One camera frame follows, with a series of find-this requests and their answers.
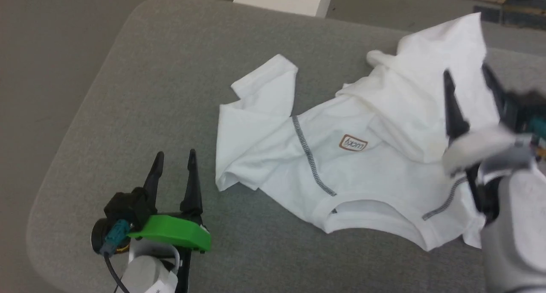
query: black cable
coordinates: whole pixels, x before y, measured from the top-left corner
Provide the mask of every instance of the black cable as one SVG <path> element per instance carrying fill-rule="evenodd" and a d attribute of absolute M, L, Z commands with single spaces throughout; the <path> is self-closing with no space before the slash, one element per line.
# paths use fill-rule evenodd
<path fill-rule="evenodd" d="M 119 279 L 115 270 L 113 270 L 112 263 L 110 262 L 110 257 L 108 256 L 108 254 L 104 254 L 104 261 L 106 262 L 106 266 L 108 267 L 110 274 L 112 275 L 113 279 L 116 281 L 117 286 L 121 289 L 121 291 L 123 291 L 123 293 L 129 293 L 129 290 L 127 290 L 125 285 L 123 285 L 123 282 L 121 282 L 121 279 Z"/>

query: crumpled white fabric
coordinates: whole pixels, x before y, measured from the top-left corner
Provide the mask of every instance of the crumpled white fabric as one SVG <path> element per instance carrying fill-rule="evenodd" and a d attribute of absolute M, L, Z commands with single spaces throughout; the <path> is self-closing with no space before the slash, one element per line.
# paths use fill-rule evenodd
<path fill-rule="evenodd" d="M 499 121 L 481 72 L 485 52 L 479 14 L 408 35 L 396 56 L 369 52 L 369 76 L 295 118 L 298 68 L 277 55 L 232 85 L 240 100 L 220 106 L 216 184 L 260 188 L 327 233 L 379 229 L 424 250 L 463 235 L 479 247 L 484 219 L 468 183 L 446 177 L 439 161 L 446 68 L 470 127 Z M 365 147 L 343 149 L 347 134 Z"/>

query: gray table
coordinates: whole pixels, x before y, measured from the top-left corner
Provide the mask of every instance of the gray table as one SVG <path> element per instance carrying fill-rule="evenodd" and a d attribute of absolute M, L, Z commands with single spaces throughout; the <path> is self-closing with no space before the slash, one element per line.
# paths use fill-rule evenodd
<path fill-rule="evenodd" d="M 130 15 L 53 160 L 30 215 L 36 270 L 67 292 L 111 292 L 90 248 L 94 222 L 117 191 L 144 182 L 166 155 L 157 207 L 176 211 L 190 148 L 197 149 L 203 219 L 212 251 L 192 260 L 191 291 L 476 292 L 480 251 L 456 240 L 423 252 L 371 229 L 326 235 L 261 191 L 214 184 L 218 105 L 229 88 L 277 53 L 300 69 L 294 114 L 367 75 L 373 49 L 394 52 L 405 33 L 210 0 L 150 0 Z M 511 86 L 546 87 L 546 59 L 490 50 Z M 121 273 L 127 258 L 114 258 Z"/>

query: green plastic part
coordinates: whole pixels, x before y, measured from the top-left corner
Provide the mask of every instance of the green plastic part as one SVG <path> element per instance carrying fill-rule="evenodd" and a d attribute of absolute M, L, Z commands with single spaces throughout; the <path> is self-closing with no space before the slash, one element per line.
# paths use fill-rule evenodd
<path fill-rule="evenodd" d="M 202 252 L 210 250 L 210 233 L 193 221 L 170 215 L 152 215 L 142 231 L 130 232 L 128 236 L 142 237 Z"/>

